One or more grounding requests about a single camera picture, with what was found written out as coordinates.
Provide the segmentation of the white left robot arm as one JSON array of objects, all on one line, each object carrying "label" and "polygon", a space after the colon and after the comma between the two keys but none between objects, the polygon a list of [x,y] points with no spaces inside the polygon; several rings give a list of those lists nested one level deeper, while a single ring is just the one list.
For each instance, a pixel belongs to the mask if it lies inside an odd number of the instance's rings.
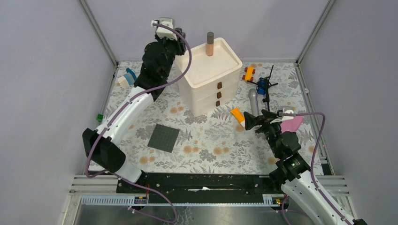
[{"label": "white left robot arm", "polygon": [[119,145],[129,126],[156,101],[165,87],[174,84],[188,72],[189,68],[186,67],[182,75],[168,81],[176,56],[188,53],[189,61],[192,61],[191,48],[185,37],[182,28],[156,25],[156,40],[145,47],[140,74],[129,95],[110,118],[94,130],[87,128],[82,134],[86,154],[84,173],[88,178],[95,177],[89,174],[89,165],[93,161],[103,167],[96,175],[109,172],[128,182],[133,192],[144,190],[146,181],[141,177],[143,171],[128,162]]}]

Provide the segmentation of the orange white cream tube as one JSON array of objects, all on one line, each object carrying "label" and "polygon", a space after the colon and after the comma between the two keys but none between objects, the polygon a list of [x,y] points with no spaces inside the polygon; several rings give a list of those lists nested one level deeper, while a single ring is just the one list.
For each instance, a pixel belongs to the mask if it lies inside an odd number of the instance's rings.
[{"label": "orange white cream tube", "polygon": [[238,108],[234,108],[230,111],[230,113],[236,118],[236,120],[239,122],[239,124],[245,128],[245,117],[244,115],[240,112]]}]

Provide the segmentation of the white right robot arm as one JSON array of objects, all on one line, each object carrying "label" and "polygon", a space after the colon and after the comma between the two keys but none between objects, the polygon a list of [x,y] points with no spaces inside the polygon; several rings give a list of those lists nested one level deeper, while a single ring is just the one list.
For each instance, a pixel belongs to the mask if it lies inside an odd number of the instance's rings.
[{"label": "white right robot arm", "polygon": [[296,131],[303,114],[292,110],[269,112],[254,116],[244,112],[245,129],[254,127],[263,133],[274,156],[277,168],[269,174],[269,187],[275,193],[285,193],[294,200],[316,225],[364,225],[363,219],[354,218],[322,186],[314,175],[314,165],[300,155],[301,145]]}]

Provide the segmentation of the beige foundation bottle grey cap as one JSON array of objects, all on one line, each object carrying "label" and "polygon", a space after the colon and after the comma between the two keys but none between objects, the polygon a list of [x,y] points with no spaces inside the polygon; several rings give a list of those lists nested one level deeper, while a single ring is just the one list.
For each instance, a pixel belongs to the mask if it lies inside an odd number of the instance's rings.
[{"label": "beige foundation bottle grey cap", "polygon": [[214,33],[207,33],[207,43],[206,43],[206,55],[211,57],[214,54]]}]

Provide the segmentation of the white drawer organizer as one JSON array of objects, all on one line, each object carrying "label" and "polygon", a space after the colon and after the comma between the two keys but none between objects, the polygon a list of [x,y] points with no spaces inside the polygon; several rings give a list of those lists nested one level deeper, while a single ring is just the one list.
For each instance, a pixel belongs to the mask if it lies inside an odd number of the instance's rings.
[{"label": "white drawer organizer", "polygon": [[192,48],[191,61],[187,53],[175,59],[177,76],[187,70],[177,84],[180,97],[195,117],[235,98],[243,66],[224,38],[214,40],[212,56],[207,56],[206,46],[201,44]]}]

